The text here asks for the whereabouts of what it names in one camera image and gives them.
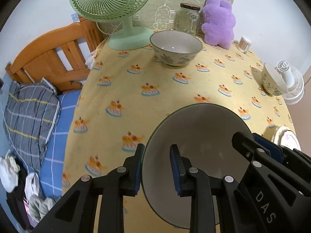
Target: fan base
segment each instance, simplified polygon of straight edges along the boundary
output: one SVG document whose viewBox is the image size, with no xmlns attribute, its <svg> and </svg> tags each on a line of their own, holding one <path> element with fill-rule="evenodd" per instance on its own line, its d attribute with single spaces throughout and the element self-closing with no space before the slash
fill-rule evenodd
<svg viewBox="0 0 311 233">
<path fill-rule="evenodd" d="M 111 34 L 108 46 L 114 50 L 135 50 L 150 44 L 151 29 L 137 26 L 131 30 L 131 35 L 123 29 Z"/>
</svg>

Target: glass jar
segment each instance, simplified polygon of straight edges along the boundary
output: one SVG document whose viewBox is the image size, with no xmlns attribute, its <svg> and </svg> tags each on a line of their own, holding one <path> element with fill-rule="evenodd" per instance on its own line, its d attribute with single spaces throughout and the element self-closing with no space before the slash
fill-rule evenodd
<svg viewBox="0 0 311 233">
<path fill-rule="evenodd" d="M 200 9 L 195 4 L 181 3 L 175 19 L 175 30 L 195 36 L 200 18 Z"/>
</svg>

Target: green fan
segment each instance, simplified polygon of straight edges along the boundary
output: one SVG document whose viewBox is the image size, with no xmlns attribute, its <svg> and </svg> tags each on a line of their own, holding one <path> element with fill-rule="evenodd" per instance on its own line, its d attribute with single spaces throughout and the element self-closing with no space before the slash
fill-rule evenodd
<svg viewBox="0 0 311 233">
<path fill-rule="evenodd" d="M 109 23 L 122 20 L 123 29 L 111 34 L 108 41 L 115 50 L 133 50 L 150 44 L 153 31 L 145 27 L 133 27 L 134 15 L 148 0 L 70 0 L 74 10 L 82 17 Z"/>
</svg>

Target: fan stand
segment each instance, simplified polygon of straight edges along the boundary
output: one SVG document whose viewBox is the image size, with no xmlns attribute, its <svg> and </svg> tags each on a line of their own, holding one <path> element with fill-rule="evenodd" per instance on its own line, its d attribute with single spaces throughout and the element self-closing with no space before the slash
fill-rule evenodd
<svg viewBox="0 0 311 233">
<path fill-rule="evenodd" d="M 133 27 L 132 17 L 122 20 L 123 29 L 110 35 L 108 46 L 114 50 L 134 50 L 150 44 L 151 29 Z"/>
</svg>

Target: blue gripper pad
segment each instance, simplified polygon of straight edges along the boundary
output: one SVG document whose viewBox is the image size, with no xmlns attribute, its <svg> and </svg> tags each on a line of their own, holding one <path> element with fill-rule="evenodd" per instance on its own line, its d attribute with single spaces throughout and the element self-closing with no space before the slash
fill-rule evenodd
<svg viewBox="0 0 311 233">
<path fill-rule="evenodd" d="M 181 195 L 180 172 L 177 166 L 176 156 L 172 146 L 169 149 L 169 160 L 171 161 L 175 190 L 178 195 Z"/>
<path fill-rule="evenodd" d="M 137 169 L 136 169 L 135 188 L 134 188 L 135 195 L 137 195 L 140 189 L 140 171 L 141 171 L 141 162 L 142 162 L 143 153 L 144 153 L 144 150 L 140 152 L 139 161 L 138 161 Z"/>
<path fill-rule="evenodd" d="M 279 163 L 283 163 L 284 161 L 284 157 L 282 155 L 282 151 L 279 148 L 279 146 L 277 146 L 276 144 L 272 143 L 271 141 L 265 139 L 264 137 L 253 133 L 253 137 L 255 139 L 255 141 L 262 145 L 263 147 L 265 147 L 266 149 L 268 149 L 271 153 L 271 158 L 273 158 L 274 160 L 276 160 Z"/>
</svg>

